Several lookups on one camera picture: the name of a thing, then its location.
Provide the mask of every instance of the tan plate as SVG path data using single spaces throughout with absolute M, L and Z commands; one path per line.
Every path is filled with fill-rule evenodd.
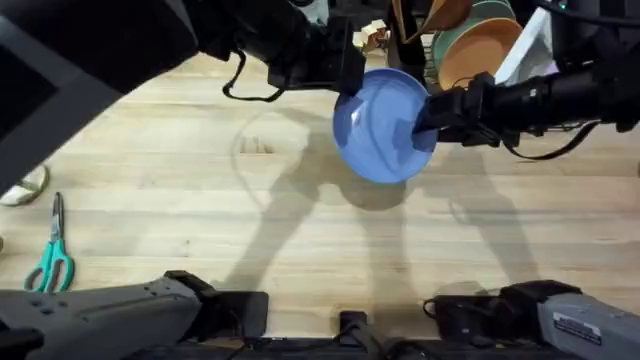
M 495 75 L 521 32 L 522 27 L 507 18 L 484 20 L 467 29 L 442 59 L 438 73 L 442 89 L 466 87 L 481 72 Z

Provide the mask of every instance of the scissors blade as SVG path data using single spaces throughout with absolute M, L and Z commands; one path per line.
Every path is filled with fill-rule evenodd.
M 53 200 L 53 224 L 51 227 L 51 241 L 55 242 L 61 239 L 64 229 L 64 206 L 62 202 L 62 194 L 56 193 Z

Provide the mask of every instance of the blue plate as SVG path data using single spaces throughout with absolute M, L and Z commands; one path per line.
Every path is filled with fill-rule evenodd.
M 376 183 L 398 183 L 414 176 L 435 149 L 437 130 L 413 135 L 427 90 L 396 69 L 364 74 L 362 89 L 340 95 L 333 114 L 333 137 L 344 161 Z

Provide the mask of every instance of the wooden utensil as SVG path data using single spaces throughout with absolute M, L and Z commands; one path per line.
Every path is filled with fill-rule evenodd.
M 402 16 L 402 0 L 391 0 L 393 11 L 398 19 L 400 39 L 403 44 L 408 44 L 420 37 L 420 35 L 436 30 L 453 29 L 464 22 L 471 13 L 471 0 L 433 0 L 427 19 L 422 23 L 420 30 L 407 38 Z

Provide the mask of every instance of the teal scissors handle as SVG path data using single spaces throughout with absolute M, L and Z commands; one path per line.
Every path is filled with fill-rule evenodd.
M 65 291 L 71 285 L 73 273 L 73 260 L 64 252 L 62 240 L 48 242 L 40 262 L 27 276 L 24 288 L 37 292 Z M 40 281 L 35 284 L 40 274 L 42 274 Z

